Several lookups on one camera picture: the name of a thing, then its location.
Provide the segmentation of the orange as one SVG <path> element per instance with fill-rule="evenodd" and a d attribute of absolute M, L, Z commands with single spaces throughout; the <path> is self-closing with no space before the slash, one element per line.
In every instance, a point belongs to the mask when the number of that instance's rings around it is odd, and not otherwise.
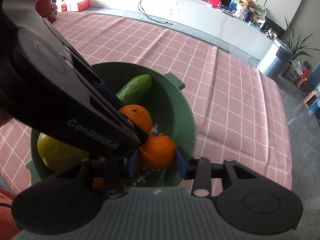
<path fill-rule="evenodd" d="M 147 134 L 151 133 L 152 118 L 150 113 L 144 107 L 140 105 L 126 105 L 121 107 L 119 112 L 125 114 Z"/>

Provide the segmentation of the orange front large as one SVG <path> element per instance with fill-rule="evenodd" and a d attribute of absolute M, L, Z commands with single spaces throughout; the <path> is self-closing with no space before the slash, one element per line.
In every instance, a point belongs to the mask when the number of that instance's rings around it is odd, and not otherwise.
<path fill-rule="evenodd" d="M 167 135 L 149 137 L 139 149 L 139 159 L 148 169 L 164 169 L 171 166 L 176 156 L 176 144 Z"/>

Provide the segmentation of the green cucumber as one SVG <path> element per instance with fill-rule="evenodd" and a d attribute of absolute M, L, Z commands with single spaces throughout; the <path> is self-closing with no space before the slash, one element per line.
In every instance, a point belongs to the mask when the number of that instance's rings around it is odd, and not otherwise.
<path fill-rule="evenodd" d="M 117 94 L 125 105 L 137 105 L 147 96 L 152 87 L 152 78 L 143 74 L 131 79 Z"/>

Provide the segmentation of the yellow-green pear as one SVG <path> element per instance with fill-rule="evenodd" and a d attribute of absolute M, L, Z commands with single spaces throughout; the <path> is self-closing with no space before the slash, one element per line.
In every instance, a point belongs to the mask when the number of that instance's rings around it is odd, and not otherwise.
<path fill-rule="evenodd" d="M 37 139 L 39 157 L 49 169 L 60 172 L 88 158 L 89 153 L 61 142 L 44 133 Z"/>

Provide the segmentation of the green colander bowl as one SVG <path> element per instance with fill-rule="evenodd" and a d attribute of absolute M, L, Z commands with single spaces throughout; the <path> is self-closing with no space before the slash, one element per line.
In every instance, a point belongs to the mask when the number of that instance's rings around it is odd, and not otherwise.
<path fill-rule="evenodd" d="M 184 152 L 193 156 L 196 142 L 195 121 L 191 108 L 183 96 L 182 81 L 172 73 L 159 74 L 155 70 L 126 62 L 105 62 L 92 65 L 93 71 L 104 81 L 107 88 L 114 94 L 126 85 L 132 78 L 149 74 L 152 77 L 152 87 L 142 102 L 152 118 L 154 129 L 151 136 L 167 135 Z M 52 175 L 39 158 L 37 140 L 40 132 L 31 130 L 31 157 L 26 167 L 31 174 L 31 184 L 34 185 Z M 137 187 L 169 187 L 178 186 L 182 178 L 176 164 L 167 169 L 141 169 L 132 181 Z"/>

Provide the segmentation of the pink checked tablecloth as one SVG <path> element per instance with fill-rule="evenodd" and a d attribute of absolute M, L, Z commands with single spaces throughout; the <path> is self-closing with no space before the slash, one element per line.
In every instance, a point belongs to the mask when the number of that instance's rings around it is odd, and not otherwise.
<path fill-rule="evenodd" d="M 289 129 L 278 85 L 216 46 L 126 17 L 62 12 L 54 27 L 91 64 L 124 61 L 172 73 L 194 115 L 195 154 L 234 159 L 286 188 Z"/>

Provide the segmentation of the red thermos bottle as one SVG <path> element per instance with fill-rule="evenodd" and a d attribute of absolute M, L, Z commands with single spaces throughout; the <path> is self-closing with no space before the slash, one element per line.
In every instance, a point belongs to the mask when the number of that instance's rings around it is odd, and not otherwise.
<path fill-rule="evenodd" d="M 50 23 L 56 21 L 57 6 L 53 0 L 39 0 L 35 5 L 35 9 L 42 18 L 47 19 Z"/>

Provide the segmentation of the red box on floor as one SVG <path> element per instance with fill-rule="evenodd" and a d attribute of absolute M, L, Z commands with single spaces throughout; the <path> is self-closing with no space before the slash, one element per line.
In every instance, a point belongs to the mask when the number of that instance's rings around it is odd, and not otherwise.
<path fill-rule="evenodd" d="M 81 12 L 88 8 L 88 0 L 83 1 L 71 1 L 68 6 L 69 11 Z"/>

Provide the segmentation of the white marble tv cabinet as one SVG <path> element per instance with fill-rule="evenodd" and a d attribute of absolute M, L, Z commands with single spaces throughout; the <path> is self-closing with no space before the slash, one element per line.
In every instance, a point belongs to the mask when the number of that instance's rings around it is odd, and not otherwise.
<path fill-rule="evenodd" d="M 88 0 L 89 11 L 124 16 L 175 29 L 245 60 L 260 60 L 272 41 L 247 23 L 202 0 Z"/>

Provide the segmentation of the small pink heater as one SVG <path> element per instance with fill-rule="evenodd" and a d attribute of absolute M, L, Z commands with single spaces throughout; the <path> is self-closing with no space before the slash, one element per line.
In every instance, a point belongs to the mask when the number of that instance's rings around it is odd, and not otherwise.
<path fill-rule="evenodd" d="M 311 91 L 308 96 L 303 100 L 303 103 L 307 109 L 309 109 L 319 98 L 317 90 Z"/>

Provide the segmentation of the white plastic bag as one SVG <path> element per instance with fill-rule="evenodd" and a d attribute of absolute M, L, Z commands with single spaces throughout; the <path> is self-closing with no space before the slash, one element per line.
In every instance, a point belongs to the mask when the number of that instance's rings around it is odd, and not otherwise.
<path fill-rule="evenodd" d="M 299 61 L 293 60 L 290 62 L 289 68 L 285 72 L 285 76 L 295 82 L 302 76 L 302 67 Z"/>

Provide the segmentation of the silver pedal trash bin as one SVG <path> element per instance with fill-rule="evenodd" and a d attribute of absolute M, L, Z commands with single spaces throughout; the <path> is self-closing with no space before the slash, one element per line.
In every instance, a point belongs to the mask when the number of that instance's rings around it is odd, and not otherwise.
<path fill-rule="evenodd" d="M 292 58 L 293 52 L 291 49 L 283 41 L 275 38 L 264 57 L 259 61 L 257 69 L 275 80 L 285 70 Z"/>

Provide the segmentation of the red box on cabinet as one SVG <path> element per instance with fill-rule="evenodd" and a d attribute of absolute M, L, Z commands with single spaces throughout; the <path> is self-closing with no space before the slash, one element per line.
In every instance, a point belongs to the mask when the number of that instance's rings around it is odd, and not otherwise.
<path fill-rule="evenodd" d="M 208 0 L 208 4 L 210 4 L 213 8 L 219 8 L 221 5 L 221 0 Z"/>

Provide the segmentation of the potted floor plant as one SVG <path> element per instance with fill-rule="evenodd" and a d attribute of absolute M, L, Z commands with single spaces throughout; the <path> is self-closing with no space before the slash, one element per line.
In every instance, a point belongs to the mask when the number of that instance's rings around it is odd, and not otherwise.
<path fill-rule="evenodd" d="M 300 56 L 312 57 L 309 53 L 310 50 L 319 51 L 319 48 L 314 48 L 306 44 L 306 41 L 313 36 L 313 33 L 304 38 L 299 34 L 298 37 L 295 38 L 295 28 L 293 24 L 289 23 L 286 18 L 284 19 L 287 27 L 287 38 L 284 39 L 284 43 L 293 53 L 291 61 L 296 60 Z"/>

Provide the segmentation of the teddy bear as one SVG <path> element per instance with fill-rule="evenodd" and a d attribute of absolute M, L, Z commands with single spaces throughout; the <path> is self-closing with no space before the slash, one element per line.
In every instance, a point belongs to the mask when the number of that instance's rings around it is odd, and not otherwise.
<path fill-rule="evenodd" d="M 253 0 L 240 0 L 236 5 L 234 16 L 244 21 L 248 13 L 254 13 L 256 9 L 257 6 L 254 4 Z"/>

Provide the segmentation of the round decorative fan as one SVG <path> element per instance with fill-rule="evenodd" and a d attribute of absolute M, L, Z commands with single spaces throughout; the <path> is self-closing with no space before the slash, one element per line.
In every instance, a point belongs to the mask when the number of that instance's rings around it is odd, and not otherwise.
<path fill-rule="evenodd" d="M 254 10 L 252 12 L 253 21 L 259 24 L 265 23 L 265 17 L 267 14 L 266 8 L 261 3 L 254 2 L 252 9 Z"/>

